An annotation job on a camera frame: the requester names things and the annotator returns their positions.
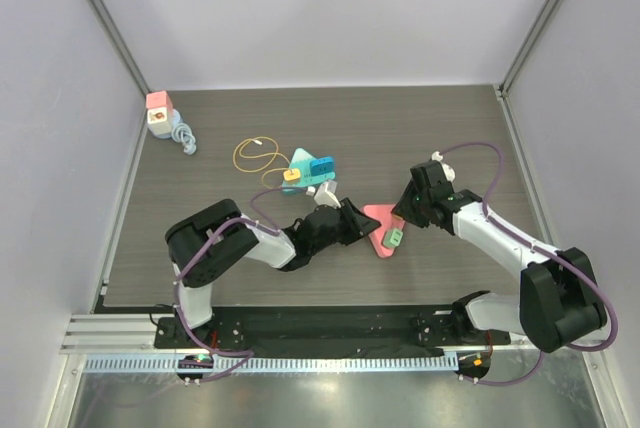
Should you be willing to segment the pink triangular power socket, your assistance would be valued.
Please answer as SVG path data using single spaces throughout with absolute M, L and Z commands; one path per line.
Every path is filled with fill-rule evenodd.
M 399 245 L 394 250 L 386 249 L 382 245 L 382 239 L 385 235 L 385 232 L 391 228 L 399 228 L 404 233 L 405 221 L 398 221 L 393 219 L 393 208 L 394 206 L 392 204 L 370 204 L 365 205 L 362 209 L 364 214 L 370 216 L 371 218 L 377 219 L 380 222 L 380 227 L 368 237 L 376 255 L 382 259 L 391 257 L 396 249 L 400 246 Z

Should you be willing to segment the green usb charger plug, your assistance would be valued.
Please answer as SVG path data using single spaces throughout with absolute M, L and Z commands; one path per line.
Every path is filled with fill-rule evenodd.
M 401 229 L 391 228 L 385 232 L 382 239 L 382 245 L 386 249 L 394 250 L 401 244 L 403 236 L 404 233 Z

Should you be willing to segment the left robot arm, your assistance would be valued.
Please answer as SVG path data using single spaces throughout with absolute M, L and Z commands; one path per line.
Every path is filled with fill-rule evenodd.
M 320 205 L 292 225 L 270 228 L 224 199 L 176 223 L 165 233 L 175 279 L 174 313 L 177 335 L 193 348 L 212 335 L 212 286 L 243 259 L 261 262 L 282 272 L 309 264 L 321 251 L 349 246 L 366 238 L 381 223 L 359 210 L 348 198 L 336 206 Z

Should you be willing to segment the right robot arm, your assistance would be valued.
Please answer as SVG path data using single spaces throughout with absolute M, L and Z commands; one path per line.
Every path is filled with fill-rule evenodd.
M 455 190 L 452 179 L 450 167 L 440 161 L 411 167 L 394 215 L 474 245 L 519 283 L 515 295 L 484 290 L 454 302 L 450 323 L 458 341 L 474 343 L 486 331 L 498 330 L 525 336 L 540 351 L 552 353 L 607 324 L 584 252 L 539 242 L 497 216 L 477 194 Z

